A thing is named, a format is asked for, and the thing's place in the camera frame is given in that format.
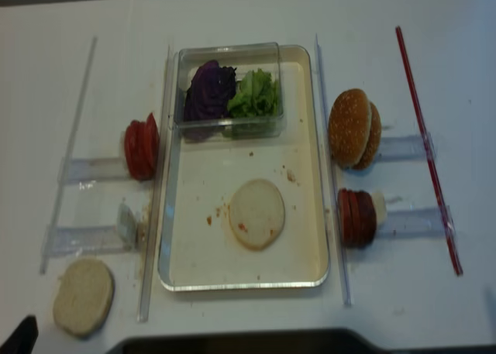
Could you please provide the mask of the black robot base panel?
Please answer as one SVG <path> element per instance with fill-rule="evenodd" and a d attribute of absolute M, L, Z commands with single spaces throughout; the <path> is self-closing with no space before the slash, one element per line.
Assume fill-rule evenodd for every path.
<path fill-rule="evenodd" d="M 344 328 L 127 339 L 110 353 L 494 353 L 494 345 L 387 349 Z"/>

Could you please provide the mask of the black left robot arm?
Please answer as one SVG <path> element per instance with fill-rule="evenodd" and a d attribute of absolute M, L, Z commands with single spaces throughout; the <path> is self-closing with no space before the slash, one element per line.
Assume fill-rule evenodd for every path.
<path fill-rule="evenodd" d="M 34 315 L 26 316 L 1 345 L 1 354 L 31 354 L 39 335 Z"/>

